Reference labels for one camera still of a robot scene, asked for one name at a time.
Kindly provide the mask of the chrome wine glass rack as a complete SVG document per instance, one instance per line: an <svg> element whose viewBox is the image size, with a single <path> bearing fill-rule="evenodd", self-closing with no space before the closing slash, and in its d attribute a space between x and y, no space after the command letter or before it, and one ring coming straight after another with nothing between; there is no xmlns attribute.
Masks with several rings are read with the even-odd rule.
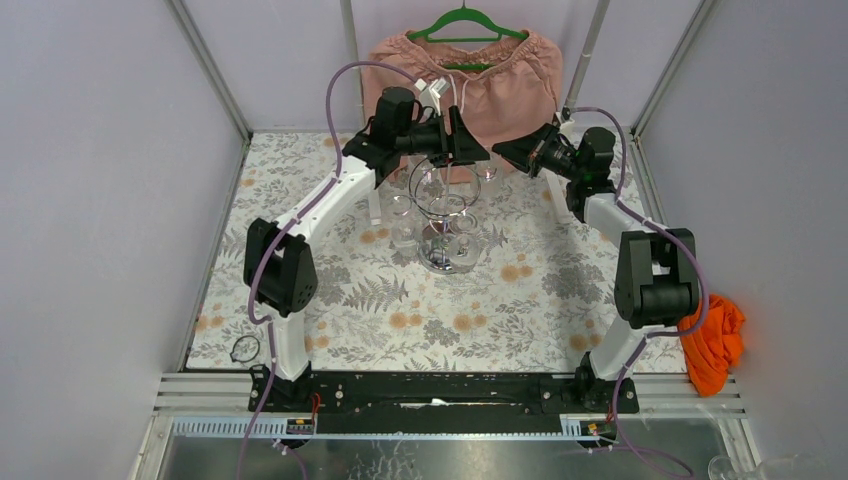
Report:
<svg viewBox="0 0 848 480"><path fill-rule="evenodd" d="M434 273L464 274L450 270L445 250L457 234L474 235L480 243L480 220L475 207L482 187L474 168L437 167L423 158L412 167L408 192L422 220L416 233L419 261Z"/></svg>

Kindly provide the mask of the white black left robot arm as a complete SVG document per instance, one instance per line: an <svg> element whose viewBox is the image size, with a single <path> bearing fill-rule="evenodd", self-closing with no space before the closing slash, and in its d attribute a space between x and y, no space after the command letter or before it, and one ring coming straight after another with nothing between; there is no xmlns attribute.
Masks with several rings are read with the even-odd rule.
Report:
<svg viewBox="0 0 848 480"><path fill-rule="evenodd" d="M334 170L286 213L249 226L248 314L254 324L268 327L266 365L277 378L271 395L285 410L309 401L311 387L300 377L309 365L302 312L318 287L313 253L341 215L376 191L404 156L425 155L439 167L488 159L459 107L441 107L448 90L444 79L384 89L365 128L340 147Z"/></svg>

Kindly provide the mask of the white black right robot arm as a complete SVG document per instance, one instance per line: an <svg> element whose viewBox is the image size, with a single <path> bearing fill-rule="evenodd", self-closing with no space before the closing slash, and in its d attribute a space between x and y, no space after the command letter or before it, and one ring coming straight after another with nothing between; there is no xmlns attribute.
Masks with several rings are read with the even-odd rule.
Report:
<svg viewBox="0 0 848 480"><path fill-rule="evenodd" d="M589 412L615 398L647 339L670 332L694 314L701 297L692 232L658 226L620 202L610 178L616 143L613 132L592 127L573 145L559 127L546 124L493 147L529 177L545 172L565 179L568 210L618 249L613 289L618 316L566 388Z"/></svg>

